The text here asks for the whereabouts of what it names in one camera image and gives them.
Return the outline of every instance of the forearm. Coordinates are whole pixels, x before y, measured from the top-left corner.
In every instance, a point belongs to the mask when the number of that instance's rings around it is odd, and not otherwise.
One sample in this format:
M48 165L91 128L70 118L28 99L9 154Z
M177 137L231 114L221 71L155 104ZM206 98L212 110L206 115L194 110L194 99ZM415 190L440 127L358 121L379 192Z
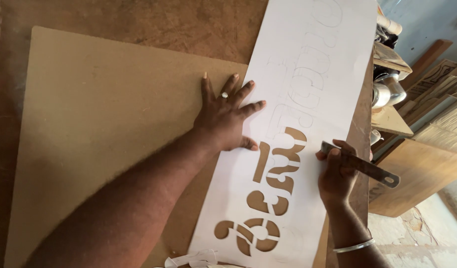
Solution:
M134 165L78 207L26 267L140 267L172 208L217 149L194 130Z
M347 203L327 204L329 224L335 248L351 247L371 239L371 235ZM338 253L339 268L391 267L375 244L361 249Z

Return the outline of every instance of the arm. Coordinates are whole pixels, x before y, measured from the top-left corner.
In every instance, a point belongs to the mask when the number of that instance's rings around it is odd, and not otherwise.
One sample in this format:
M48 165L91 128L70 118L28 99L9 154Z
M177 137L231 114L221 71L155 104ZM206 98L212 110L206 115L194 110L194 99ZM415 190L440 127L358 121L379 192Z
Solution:
M205 163L221 150L257 144L242 136L243 121L264 101L238 108L254 88L250 81L235 93L229 78L216 98L207 74L202 79L202 110L192 130L103 186L40 244L25 267L138 268L162 233L176 201Z
M333 140L333 143L357 155L356 150L346 142ZM370 240L372 237L368 228L349 205L349 195L356 181L357 171L344 165L339 149L332 149L329 155L317 152L316 157L318 160L327 159L327 168L320 175L318 186L333 233L334 247L351 247ZM337 257L339 268L391 267L375 244L338 253Z

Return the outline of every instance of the floor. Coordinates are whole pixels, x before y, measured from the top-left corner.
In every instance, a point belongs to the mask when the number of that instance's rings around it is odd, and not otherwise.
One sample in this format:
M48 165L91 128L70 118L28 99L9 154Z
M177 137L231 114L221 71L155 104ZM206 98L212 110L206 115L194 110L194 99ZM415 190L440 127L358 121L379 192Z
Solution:
M438 194L397 218L369 213L368 226L394 268L457 268L457 219Z

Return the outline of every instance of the wooden shelf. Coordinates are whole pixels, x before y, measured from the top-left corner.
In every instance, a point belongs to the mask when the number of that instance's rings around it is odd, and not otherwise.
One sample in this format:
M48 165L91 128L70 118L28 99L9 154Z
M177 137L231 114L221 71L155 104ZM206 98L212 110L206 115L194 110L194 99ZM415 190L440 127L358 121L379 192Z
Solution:
M382 107L378 113L372 113L371 126L373 129L389 133L412 136L414 133L400 117L399 113L392 106Z

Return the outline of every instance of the fingernail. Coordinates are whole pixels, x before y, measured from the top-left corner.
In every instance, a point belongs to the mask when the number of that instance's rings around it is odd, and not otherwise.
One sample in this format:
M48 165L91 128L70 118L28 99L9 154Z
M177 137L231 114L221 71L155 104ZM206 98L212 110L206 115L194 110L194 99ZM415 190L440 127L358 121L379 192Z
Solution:
M341 151L338 148L334 148L331 150L332 155L339 155L339 153L341 153Z

